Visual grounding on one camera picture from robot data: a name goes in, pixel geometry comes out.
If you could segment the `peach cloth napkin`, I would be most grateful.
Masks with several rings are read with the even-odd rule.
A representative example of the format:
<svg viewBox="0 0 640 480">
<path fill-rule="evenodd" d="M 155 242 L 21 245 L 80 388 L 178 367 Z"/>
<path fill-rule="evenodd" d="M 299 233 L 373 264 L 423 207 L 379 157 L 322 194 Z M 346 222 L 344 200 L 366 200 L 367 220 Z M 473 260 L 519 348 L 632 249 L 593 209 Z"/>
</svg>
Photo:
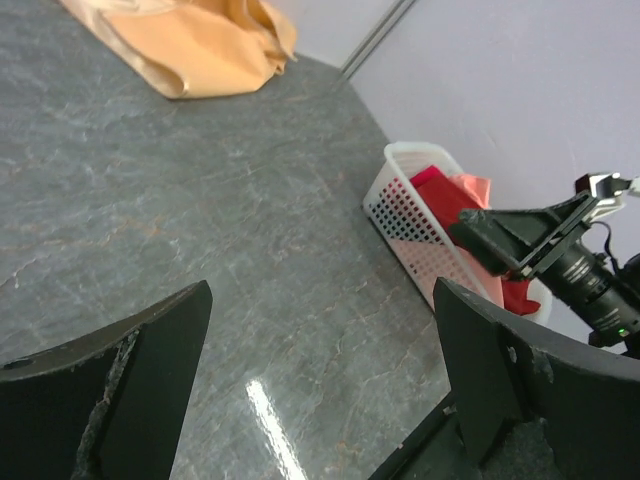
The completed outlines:
<svg viewBox="0 0 640 480">
<path fill-rule="evenodd" d="M 267 1 L 66 1 L 65 9 L 168 99 L 252 93 L 294 59 L 297 31 Z"/>
</svg>

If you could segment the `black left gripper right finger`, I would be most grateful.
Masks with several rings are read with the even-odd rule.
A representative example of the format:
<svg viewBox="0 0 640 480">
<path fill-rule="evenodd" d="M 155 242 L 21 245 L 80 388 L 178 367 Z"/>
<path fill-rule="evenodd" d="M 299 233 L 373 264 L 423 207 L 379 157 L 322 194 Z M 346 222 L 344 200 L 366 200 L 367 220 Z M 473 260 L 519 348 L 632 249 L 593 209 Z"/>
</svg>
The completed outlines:
<svg viewBox="0 0 640 480">
<path fill-rule="evenodd" d="M 435 318 L 462 441 L 483 465 L 540 419 L 566 479 L 639 476 L 639 362 L 575 341 L 440 278 Z"/>
</svg>

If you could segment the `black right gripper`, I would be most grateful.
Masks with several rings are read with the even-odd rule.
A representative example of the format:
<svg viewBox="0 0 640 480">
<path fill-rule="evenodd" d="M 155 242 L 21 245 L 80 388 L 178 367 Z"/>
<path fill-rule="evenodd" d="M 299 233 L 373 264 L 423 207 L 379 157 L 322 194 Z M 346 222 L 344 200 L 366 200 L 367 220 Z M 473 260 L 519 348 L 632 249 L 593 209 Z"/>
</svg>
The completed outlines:
<svg viewBox="0 0 640 480">
<path fill-rule="evenodd" d="M 540 209 L 463 209 L 448 233 L 491 275 L 538 279 L 590 327 L 590 345 L 623 343 L 628 356 L 637 356 L 639 258 L 620 266 L 611 231 L 600 253 L 583 244 L 595 207 L 583 192 Z"/>
</svg>

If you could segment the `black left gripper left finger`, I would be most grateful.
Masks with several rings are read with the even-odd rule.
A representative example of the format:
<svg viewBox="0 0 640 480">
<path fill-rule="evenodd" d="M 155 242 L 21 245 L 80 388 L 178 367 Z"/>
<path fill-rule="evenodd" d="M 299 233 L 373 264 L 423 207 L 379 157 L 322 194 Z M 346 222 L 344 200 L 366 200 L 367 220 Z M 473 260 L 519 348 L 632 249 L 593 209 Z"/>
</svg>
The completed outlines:
<svg viewBox="0 0 640 480">
<path fill-rule="evenodd" d="M 211 308 L 200 281 L 2 365 L 2 478 L 169 478 Z"/>
</svg>

